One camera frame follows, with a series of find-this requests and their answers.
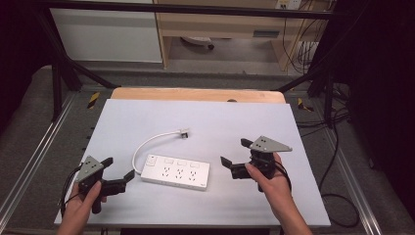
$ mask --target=table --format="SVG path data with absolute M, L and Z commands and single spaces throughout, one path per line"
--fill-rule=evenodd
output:
M 194 101 L 198 97 L 203 101 Z M 276 99 L 267 103 L 260 97 Z M 218 102 L 228 99 L 239 102 Z M 232 179 L 219 158 L 248 162 L 249 149 L 240 145 L 240 138 L 254 141 L 265 135 L 294 149 L 281 153 L 281 157 L 293 182 L 293 197 L 307 224 L 329 226 L 291 108 L 284 103 L 281 93 L 269 91 L 116 89 L 101 113 L 82 160 L 88 155 L 98 161 L 114 157 L 114 164 L 105 170 L 104 178 L 121 178 L 132 169 L 131 157 L 138 145 L 155 134 L 190 127 L 190 137 L 186 140 L 165 137 L 149 143 L 139 153 L 137 165 L 141 167 L 148 154 L 209 162 L 207 190 L 147 183 L 136 176 L 125 193 L 109 197 L 101 213 L 91 215 L 88 225 L 124 228 L 279 225 L 255 182 Z M 60 222 L 58 214 L 55 223 Z

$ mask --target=electrical outlet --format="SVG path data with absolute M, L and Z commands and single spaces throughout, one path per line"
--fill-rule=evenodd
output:
M 205 191 L 210 164 L 149 155 L 141 173 L 143 181 Z

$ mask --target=hand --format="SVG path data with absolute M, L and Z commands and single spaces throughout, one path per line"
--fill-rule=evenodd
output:
M 85 199 L 79 194 L 78 184 L 73 184 L 72 191 L 70 192 L 70 198 L 68 201 L 67 210 L 65 211 L 64 218 L 62 219 L 61 226 L 58 229 L 58 235 L 75 235 L 81 234 L 84 226 L 89 218 L 92 205 L 95 199 L 98 198 L 101 191 L 101 182 L 97 181 L 94 186 L 89 190 Z M 103 198 L 102 202 L 105 203 L 107 198 Z
M 273 155 L 275 161 L 281 164 L 280 156 L 277 153 Z M 297 209 L 284 175 L 276 170 L 274 177 L 267 179 L 252 164 L 245 164 L 245 167 L 251 178 L 262 188 L 272 212 L 281 222 L 281 226 L 283 226 L 286 234 L 311 234 L 311 231 Z

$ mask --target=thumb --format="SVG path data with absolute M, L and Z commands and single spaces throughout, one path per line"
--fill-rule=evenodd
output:
M 88 194 L 85 197 L 82 205 L 85 205 L 87 208 L 92 208 L 94 201 L 98 198 L 101 192 L 102 183 L 101 181 L 97 181 L 94 186 L 92 186 L 91 190 L 89 190 Z
M 248 174 L 253 180 L 255 180 L 259 186 L 263 189 L 268 179 L 252 164 L 245 164 L 245 168 L 248 171 Z

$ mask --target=white tabletop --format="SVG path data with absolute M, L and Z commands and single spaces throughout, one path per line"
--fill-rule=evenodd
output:
M 149 154 L 210 163 L 204 192 L 143 182 L 136 175 L 126 192 L 111 196 L 89 225 L 115 227 L 275 226 L 262 193 L 251 179 L 232 179 L 220 156 L 234 164 L 248 162 L 250 150 L 240 139 L 263 135 L 293 148 L 280 153 L 293 184 L 293 197 L 309 226 L 329 226 L 299 132 L 289 105 L 260 103 L 108 100 L 83 156 L 114 163 L 107 180 L 132 169 L 136 148 L 154 135 L 190 127 L 189 138 L 170 135 L 145 145 L 138 153 L 142 168 Z M 61 223 L 58 214 L 55 223 Z

